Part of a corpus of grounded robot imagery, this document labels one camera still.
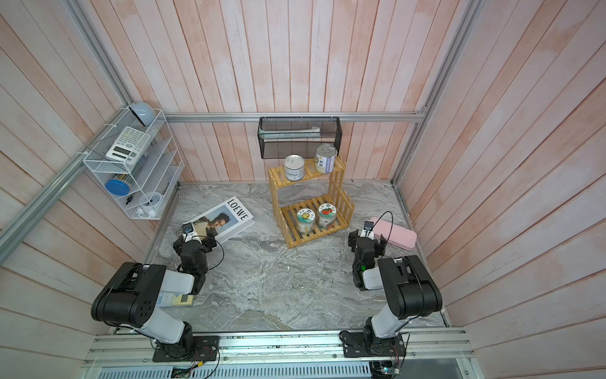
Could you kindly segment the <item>bamboo two-tier shelf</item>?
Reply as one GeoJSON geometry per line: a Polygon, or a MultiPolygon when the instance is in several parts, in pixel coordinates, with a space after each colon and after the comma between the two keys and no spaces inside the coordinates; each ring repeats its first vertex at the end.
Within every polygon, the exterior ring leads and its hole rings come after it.
{"type": "Polygon", "coordinates": [[[355,204],[350,195],[343,189],[346,168],[347,163],[342,161],[340,157],[336,157],[333,172],[323,175],[316,171],[315,160],[308,159],[305,165],[306,174],[302,180],[297,182],[292,182],[286,178],[286,172],[283,167],[270,167],[268,169],[273,213],[288,248],[301,246],[340,230],[345,230],[350,226],[355,204]],[[291,205],[280,205],[279,191],[281,189],[289,189],[295,185],[320,184],[322,183],[322,178],[326,178],[326,183],[328,184],[328,192],[326,194],[321,194],[317,197],[305,196],[301,201],[291,205]],[[315,226],[309,234],[300,233],[297,225],[298,211],[303,208],[310,208],[316,211],[324,203],[329,203],[336,207],[336,221],[329,228],[315,226]]]}

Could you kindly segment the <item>glass jar tomato lid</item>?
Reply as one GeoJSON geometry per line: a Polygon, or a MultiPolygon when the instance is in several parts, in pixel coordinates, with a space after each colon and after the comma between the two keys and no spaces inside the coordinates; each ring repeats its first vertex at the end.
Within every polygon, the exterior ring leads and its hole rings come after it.
{"type": "Polygon", "coordinates": [[[331,203],[323,203],[318,207],[317,223],[320,227],[331,228],[337,219],[337,209],[331,203]]]}

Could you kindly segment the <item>glass jar sunflower lid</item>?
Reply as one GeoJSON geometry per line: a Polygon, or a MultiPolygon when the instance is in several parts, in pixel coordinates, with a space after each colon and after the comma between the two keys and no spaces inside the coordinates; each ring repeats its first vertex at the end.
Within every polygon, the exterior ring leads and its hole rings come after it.
{"type": "Polygon", "coordinates": [[[297,213],[297,228],[302,235],[310,235],[316,222],[316,213],[310,208],[302,208],[297,213]]]}

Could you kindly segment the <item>silver tin can purple label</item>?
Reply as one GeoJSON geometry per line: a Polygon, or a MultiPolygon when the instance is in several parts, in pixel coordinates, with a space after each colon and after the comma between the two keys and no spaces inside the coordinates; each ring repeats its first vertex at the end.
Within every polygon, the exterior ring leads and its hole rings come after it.
{"type": "Polygon", "coordinates": [[[337,148],[332,143],[324,143],[317,147],[315,169],[322,175],[330,174],[336,165],[337,148]]]}

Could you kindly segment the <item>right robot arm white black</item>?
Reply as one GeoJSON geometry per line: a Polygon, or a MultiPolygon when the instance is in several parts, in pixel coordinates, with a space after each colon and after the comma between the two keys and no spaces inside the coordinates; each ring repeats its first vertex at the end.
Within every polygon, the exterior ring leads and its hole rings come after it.
{"type": "Polygon", "coordinates": [[[439,312],[443,299],[432,276],[416,255],[385,257],[388,240],[371,238],[371,231],[351,232],[353,283],[360,291],[382,290],[387,304],[370,317],[360,333],[342,331],[339,339],[347,358],[407,355],[408,337],[400,336],[412,320],[439,312]]]}

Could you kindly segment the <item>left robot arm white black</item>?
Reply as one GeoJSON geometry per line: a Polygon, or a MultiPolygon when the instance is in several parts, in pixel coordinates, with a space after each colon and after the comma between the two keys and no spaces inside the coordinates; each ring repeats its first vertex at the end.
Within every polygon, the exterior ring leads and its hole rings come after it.
{"type": "Polygon", "coordinates": [[[191,362],[198,366],[218,361],[218,338],[194,336],[192,325],[162,310],[158,299],[161,295],[198,295],[211,271],[206,254],[219,244],[216,232],[184,233],[173,244],[181,258],[178,270],[165,265],[122,264],[94,300],[92,319],[148,337],[154,363],[191,362]]]}

